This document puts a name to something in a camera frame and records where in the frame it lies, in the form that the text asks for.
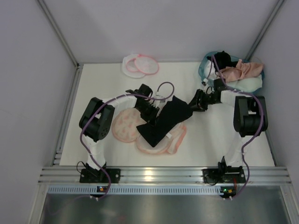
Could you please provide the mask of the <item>black bra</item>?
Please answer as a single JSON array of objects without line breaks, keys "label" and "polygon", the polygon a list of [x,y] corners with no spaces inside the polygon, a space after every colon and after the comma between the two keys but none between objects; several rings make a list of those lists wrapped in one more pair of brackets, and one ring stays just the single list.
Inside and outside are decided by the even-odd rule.
[{"label": "black bra", "polygon": [[172,100],[165,104],[153,125],[146,123],[136,128],[140,135],[152,147],[155,147],[176,124],[189,119],[192,115],[193,111],[190,106],[173,96]]}]

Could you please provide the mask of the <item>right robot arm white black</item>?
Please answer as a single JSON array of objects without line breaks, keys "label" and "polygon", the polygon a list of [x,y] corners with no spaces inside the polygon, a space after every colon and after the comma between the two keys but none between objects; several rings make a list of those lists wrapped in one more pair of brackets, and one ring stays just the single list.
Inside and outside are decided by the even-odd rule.
[{"label": "right robot arm white black", "polygon": [[195,112],[205,112],[209,105],[220,103],[234,108],[233,127],[236,134],[219,165],[227,167],[246,165],[245,147],[268,128],[265,98],[233,89],[227,86],[225,80],[216,79],[214,90],[211,93],[196,90],[189,106]]}]

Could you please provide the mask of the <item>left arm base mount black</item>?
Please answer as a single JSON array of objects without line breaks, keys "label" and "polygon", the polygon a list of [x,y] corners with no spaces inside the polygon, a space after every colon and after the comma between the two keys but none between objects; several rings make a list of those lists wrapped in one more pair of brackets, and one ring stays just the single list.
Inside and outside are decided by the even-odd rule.
[{"label": "left arm base mount black", "polygon": [[79,171],[78,166],[76,166],[77,171],[80,173],[80,183],[109,183],[108,177],[110,177],[111,183],[118,183],[121,177],[121,170],[119,168],[106,168],[106,164],[103,169],[106,171],[105,174],[101,169],[97,170],[92,168],[88,163],[83,163],[80,161],[84,168]]}]

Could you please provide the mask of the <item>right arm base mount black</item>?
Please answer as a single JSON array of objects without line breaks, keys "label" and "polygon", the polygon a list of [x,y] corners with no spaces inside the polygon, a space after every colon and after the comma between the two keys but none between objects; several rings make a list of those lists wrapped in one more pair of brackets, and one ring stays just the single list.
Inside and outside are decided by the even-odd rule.
[{"label": "right arm base mount black", "polygon": [[217,168],[203,169],[204,183],[214,186],[218,183],[245,183],[245,173],[242,166],[227,165],[225,157],[218,162]]}]

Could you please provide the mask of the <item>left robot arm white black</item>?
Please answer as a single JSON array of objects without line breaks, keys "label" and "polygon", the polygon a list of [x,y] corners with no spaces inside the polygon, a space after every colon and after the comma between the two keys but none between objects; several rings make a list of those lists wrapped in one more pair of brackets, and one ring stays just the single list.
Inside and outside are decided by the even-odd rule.
[{"label": "left robot arm white black", "polygon": [[103,171],[107,162],[101,141],[110,132],[120,141],[135,141],[139,136],[137,126],[155,122],[160,105],[166,99],[145,84],[111,99],[93,97],[79,121],[80,142],[88,153],[85,167]]}]

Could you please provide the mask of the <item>pink floral mesh laundry bag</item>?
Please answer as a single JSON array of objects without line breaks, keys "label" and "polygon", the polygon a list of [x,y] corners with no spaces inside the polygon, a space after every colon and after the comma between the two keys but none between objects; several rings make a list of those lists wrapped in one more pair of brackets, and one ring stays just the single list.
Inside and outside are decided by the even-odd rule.
[{"label": "pink floral mesh laundry bag", "polygon": [[186,125],[183,122],[176,124],[155,147],[152,147],[136,128],[146,123],[140,115],[135,108],[121,111],[112,123],[113,136],[121,142],[134,143],[136,148],[145,154],[175,154],[186,135]]}]

